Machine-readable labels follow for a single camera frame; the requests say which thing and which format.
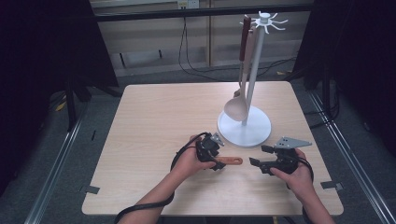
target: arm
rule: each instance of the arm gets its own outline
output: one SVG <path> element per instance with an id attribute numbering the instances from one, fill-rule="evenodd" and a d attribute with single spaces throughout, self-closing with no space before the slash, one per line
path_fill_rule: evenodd
<path id="1" fill-rule="evenodd" d="M 296 152 L 299 157 L 306 159 L 305 154 L 300 149 L 296 148 Z M 276 168 L 271 168 L 271 172 L 288 184 L 296 198 L 303 204 L 305 212 L 313 223 L 335 223 L 315 192 L 311 174 L 305 165 L 299 162 L 297 170 L 291 175 Z"/>
<path id="2" fill-rule="evenodd" d="M 214 165 L 216 164 L 213 161 L 198 161 L 195 142 L 193 142 L 189 148 L 181 154 L 172 171 L 136 204 L 164 201 L 169 198 L 177 187 L 189 176 L 194 175 L 200 170 L 211 168 Z M 156 223 L 162 211 L 163 207 L 133 211 L 123 216 L 119 224 Z"/>

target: white round base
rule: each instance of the white round base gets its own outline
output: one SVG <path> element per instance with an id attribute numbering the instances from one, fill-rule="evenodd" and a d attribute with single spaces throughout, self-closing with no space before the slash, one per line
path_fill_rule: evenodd
<path id="1" fill-rule="evenodd" d="M 220 134 L 238 147 L 257 147 L 268 138 L 271 133 L 271 121 L 259 108 L 251 106 L 246 125 L 243 121 L 235 121 L 221 112 L 218 119 Z"/>

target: ladle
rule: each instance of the ladle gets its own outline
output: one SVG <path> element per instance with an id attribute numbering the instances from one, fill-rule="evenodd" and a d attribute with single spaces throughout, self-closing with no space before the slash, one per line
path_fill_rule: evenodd
<path id="1" fill-rule="evenodd" d="M 248 72 L 250 69 L 250 61 L 256 42 L 256 33 L 256 27 L 252 27 L 251 30 L 249 30 L 249 34 L 247 36 L 247 46 L 245 50 L 244 68 L 240 90 L 241 92 L 239 96 L 234 97 L 224 106 L 224 113 L 235 121 L 242 121 L 248 117 L 248 104 L 245 92 Z"/>

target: forearm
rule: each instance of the forearm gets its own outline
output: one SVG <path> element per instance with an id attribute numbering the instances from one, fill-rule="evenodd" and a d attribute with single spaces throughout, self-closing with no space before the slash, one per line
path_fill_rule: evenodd
<path id="1" fill-rule="evenodd" d="M 335 223 L 316 193 L 306 198 L 299 198 L 299 200 L 303 204 L 306 214 L 313 223 Z"/>
<path id="2" fill-rule="evenodd" d="M 158 203 L 168 199 L 176 188 L 185 180 L 186 177 L 172 171 L 148 194 L 140 199 L 136 204 Z M 156 223 L 163 207 L 133 211 L 126 214 L 120 224 L 127 223 Z"/>

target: wooden table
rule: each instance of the wooden table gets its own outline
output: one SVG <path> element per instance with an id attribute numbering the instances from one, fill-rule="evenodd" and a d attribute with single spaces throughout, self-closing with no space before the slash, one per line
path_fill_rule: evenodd
<path id="1" fill-rule="evenodd" d="M 202 132 L 217 132 L 219 114 L 238 89 L 237 83 L 132 85 L 125 89 L 113 120 L 82 211 L 87 215 L 114 215 L 133 205 L 168 172 L 175 153 Z M 315 172 L 315 189 L 332 215 L 343 213 L 335 189 L 320 182 L 331 178 L 317 144 L 288 82 L 257 82 L 252 105 L 271 120 L 265 145 L 282 136 L 313 143 L 301 147 Z M 204 170 L 186 180 L 175 199 L 163 209 L 165 216 L 290 216 L 302 206 L 285 183 L 263 175 L 249 157 L 274 161 L 276 156 L 259 147 L 235 147 L 225 141 L 220 156 L 238 156 L 242 165 L 220 171 Z"/>

